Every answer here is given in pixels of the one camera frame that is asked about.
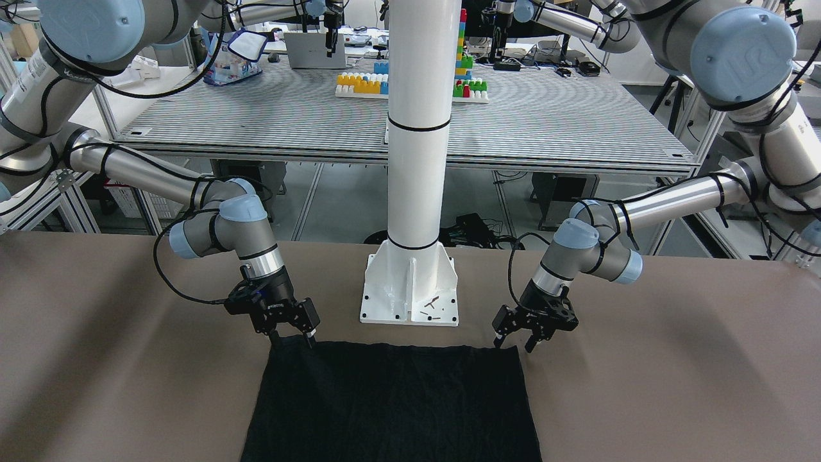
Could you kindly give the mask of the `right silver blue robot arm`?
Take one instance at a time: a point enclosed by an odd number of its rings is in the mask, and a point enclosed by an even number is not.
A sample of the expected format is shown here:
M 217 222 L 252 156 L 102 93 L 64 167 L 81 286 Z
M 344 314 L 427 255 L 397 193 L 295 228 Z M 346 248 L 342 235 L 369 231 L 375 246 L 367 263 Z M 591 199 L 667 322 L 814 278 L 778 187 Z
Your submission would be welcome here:
M 36 8 L 44 37 L 2 98 L 3 201 L 56 169 L 71 169 L 187 205 L 168 241 L 187 259 L 237 254 L 242 281 L 220 300 L 228 313 L 249 316 L 256 332 L 273 344 L 276 328 L 287 323 L 313 345 L 319 314 L 310 298 L 296 298 L 269 214 L 251 182 L 197 175 L 70 122 L 97 79 L 125 71 L 144 47 L 184 39 L 194 21 L 212 14 L 225 29 L 228 3 L 38 1 Z

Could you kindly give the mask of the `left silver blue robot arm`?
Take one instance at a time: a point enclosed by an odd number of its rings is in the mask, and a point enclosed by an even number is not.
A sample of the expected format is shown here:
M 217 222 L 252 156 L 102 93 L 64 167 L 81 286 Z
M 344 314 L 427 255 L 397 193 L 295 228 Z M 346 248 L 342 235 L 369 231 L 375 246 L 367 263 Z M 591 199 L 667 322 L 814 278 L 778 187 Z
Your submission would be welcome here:
M 784 239 L 808 259 L 819 257 L 819 139 L 800 105 L 794 73 L 800 12 L 784 2 L 595 1 L 600 21 L 550 1 L 498 1 L 495 37 L 507 35 L 511 17 L 544 24 L 624 53 L 645 39 L 654 61 L 713 111 L 696 164 L 683 178 L 618 201 L 575 203 L 552 235 L 536 274 L 511 306 L 493 320 L 495 347 L 510 334 L 530 331 L 531 352 L 558 330 L 577 328 L 567 298 L 580 274 L 618 284 L 637 280 L 641 255 L 620 243 L 643 227 L 730 204 L 768 207 L 795 231 Z

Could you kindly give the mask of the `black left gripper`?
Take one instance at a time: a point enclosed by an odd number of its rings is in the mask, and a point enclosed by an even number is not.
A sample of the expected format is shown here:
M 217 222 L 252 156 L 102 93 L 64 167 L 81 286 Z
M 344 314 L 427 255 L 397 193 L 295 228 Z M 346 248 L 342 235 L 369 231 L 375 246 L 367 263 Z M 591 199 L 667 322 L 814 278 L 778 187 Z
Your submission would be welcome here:
M 516 307 L 502 305 L 493 319 L 495 348 L 502 348 L 508 334 L 526 329 L 531 331 L 531 336 L 525 343 L 525 351 L 531 354 L 543 340 L 551 339 L 556 330 L 575 330 L 579 320 L 567 298 L 569 291 L 569 287 L 562 287 L 559 295 L 549 295 L 529 282 L 519 304 Z

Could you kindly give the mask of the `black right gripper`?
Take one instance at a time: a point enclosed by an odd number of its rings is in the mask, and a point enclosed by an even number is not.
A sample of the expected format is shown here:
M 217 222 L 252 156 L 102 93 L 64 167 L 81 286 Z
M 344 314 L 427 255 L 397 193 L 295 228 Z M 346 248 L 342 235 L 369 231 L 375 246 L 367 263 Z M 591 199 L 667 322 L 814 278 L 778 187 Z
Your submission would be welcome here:
M 316 345 L 319 313 L 310 298 L 298 300 L 287 267 L 260 278 L 244 278 L 244 298 L 250 303 L 249 316 L 259 334 L 269 336 L 271 348 L 281 348 L 282 339 L 276 330 L 287 323 L 299 330 L 309 349 Z

